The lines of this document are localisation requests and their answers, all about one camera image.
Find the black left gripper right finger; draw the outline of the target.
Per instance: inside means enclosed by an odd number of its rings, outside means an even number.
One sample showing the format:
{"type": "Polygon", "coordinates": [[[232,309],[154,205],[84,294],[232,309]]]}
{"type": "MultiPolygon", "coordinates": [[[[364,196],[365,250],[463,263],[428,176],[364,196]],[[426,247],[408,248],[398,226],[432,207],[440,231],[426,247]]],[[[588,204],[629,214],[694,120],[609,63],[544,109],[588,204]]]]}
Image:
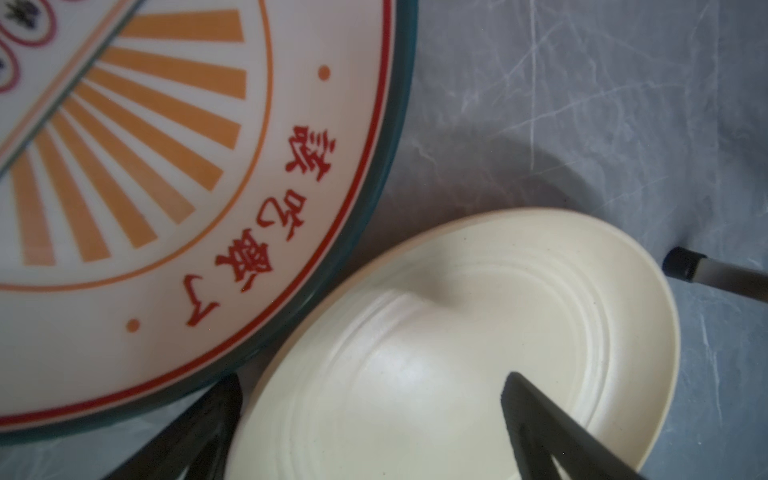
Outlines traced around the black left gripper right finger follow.
{"type": "Polygon", "coordinates": [[[510,373],[500,397],[506,429],[523,479],[640,479],[542,391],[510,373]]]}

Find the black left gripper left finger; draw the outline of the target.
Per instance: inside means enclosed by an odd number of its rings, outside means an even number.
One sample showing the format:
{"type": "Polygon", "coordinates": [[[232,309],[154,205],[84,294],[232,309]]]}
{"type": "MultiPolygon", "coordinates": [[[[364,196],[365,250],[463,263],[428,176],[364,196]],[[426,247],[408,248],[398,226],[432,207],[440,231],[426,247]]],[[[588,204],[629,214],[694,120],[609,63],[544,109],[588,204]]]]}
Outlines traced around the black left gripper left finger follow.
{"type": "Polygon", "coordinates": [[[238,376],[226,376],[107,477],[222,479],[242,402],[238,376]]]}

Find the cream beige round plate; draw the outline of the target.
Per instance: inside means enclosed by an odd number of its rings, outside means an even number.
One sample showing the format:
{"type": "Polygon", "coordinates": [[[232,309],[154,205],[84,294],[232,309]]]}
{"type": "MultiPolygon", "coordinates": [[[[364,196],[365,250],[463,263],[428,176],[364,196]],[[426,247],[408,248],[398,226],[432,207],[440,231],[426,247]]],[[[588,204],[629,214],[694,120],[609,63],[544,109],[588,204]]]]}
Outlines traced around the cream beige round plate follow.
{"type": "Polygon", "coordinates": [[[640,468],[679,361],[669,284],[632,237],[568,210],[468,217],[383,254],[297,326],[226,477],[515,479],[512,372],[640,468]]]}

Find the silver wire dish rack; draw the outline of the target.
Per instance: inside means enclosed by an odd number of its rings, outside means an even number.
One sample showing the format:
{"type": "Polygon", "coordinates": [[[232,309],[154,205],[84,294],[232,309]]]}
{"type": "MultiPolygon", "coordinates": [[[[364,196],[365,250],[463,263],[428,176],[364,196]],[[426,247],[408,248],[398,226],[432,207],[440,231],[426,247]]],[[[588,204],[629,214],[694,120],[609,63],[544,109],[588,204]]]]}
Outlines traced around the silver wire dish rack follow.
{"type": "Polygon", "coordinates": [[[675,247],[667,253],[662,271],[673,279],[767,302],[766,272],[724,263],[682,247],[675,247]]]}

